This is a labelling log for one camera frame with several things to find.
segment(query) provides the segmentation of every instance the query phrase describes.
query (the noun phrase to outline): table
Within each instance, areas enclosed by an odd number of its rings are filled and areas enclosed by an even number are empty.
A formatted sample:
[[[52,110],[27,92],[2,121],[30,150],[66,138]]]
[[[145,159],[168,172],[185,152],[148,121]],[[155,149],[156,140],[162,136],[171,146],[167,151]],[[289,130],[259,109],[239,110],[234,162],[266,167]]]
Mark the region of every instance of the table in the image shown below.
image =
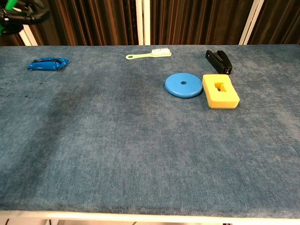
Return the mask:
[[[300,47],[1,47],[0,210],[300,218]],[[224,50],[240,103],[176,98],[165,79],[216,73]],[[63,71],[27,71],[38,57]]]

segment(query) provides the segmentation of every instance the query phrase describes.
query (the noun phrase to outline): black stapler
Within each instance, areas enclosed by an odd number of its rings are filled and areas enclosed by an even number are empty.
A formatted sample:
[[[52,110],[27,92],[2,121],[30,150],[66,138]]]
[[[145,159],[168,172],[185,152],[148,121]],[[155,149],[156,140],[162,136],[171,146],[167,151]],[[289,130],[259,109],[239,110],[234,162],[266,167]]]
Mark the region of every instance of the black stapler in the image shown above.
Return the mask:
[[[229,61],[225,52],[217,51],[213,53],[211,50],[207,50],[205,57],[219,74],[230,74],[233,66],[231,65],[231,62]]]

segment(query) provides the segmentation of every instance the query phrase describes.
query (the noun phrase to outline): brown curtain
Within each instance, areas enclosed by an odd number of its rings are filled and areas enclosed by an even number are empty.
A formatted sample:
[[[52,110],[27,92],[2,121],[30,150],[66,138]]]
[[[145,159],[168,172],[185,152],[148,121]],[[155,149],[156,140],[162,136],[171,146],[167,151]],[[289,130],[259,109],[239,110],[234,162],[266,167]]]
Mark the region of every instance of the brown curtain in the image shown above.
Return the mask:
[[[151,0],[151,44],[237,45],[253,0]]]
[[[137,45],[135,0],[44,0],[52,16],[32,26],[38,45]]]
[[[300,0],[265,0],[248,44],[300,44]]]
[[[1,35],[0,36],[0,46],[10,46],[10,45],[24,45],[24,42],[18,34],[15,35]]]

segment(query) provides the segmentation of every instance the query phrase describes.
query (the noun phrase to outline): yellow sponge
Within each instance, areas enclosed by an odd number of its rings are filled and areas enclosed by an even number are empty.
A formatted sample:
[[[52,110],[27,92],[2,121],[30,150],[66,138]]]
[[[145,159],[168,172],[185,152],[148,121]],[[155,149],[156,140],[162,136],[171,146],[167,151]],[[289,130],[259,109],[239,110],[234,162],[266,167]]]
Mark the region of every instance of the yellow sponge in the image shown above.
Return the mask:
[[[203,75],[203,88],[212,109],[234,109],[240,98],[226,74]]]

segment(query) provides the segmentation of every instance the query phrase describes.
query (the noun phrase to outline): white toothbrush bristles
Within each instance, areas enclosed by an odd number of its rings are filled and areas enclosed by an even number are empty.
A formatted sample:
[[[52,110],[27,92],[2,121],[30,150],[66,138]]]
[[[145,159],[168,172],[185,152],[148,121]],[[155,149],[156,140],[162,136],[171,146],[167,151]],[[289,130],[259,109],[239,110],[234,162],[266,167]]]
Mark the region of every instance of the white toothbrush bristles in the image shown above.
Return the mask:
[[[169,56],[171,52],[168,48],[157,48],[152,50],[152,54],[155,56]]]

